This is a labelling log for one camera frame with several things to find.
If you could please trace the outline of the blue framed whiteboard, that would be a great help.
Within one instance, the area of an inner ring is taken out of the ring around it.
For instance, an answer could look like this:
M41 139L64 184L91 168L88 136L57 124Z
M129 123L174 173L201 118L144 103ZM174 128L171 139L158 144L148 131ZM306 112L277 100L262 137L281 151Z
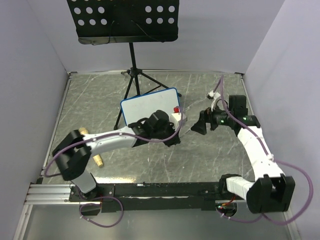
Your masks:
M180 106L180 99L174 87L131 97L120 102L126 126L142 118L149 118L157 110L170 115L177 106Z

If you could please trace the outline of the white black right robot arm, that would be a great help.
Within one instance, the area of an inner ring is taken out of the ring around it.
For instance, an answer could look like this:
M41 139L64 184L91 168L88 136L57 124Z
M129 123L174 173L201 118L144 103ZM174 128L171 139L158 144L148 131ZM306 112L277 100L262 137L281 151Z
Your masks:
M236 195L246 201L253 214L286 212L289 209L295 181L275 162L264 140L258 118L249 115L245 95L230 95L222 105L218 92L211 91L207 98L211 106L199 113L198 121L191 130L207 134L207 124L214 131L218 126L230 127L243 145L254 173L254 181L248 181L238 174L224 174L220 177L218 193L223 199Z

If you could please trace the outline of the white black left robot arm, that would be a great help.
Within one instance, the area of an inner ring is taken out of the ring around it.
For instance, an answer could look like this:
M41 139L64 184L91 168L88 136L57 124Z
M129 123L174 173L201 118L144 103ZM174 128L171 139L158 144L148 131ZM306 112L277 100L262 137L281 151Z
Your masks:
M136 122L117 130L84 134L71 131L53 150L53 162L65 181L72 182L82 198L95 200L99 187L94 176L87 171L89 159L102 153L123 148L135 148L148 143L163 143L167 147L181 142L179 133L187 117L180 111L167 114L153 112Z

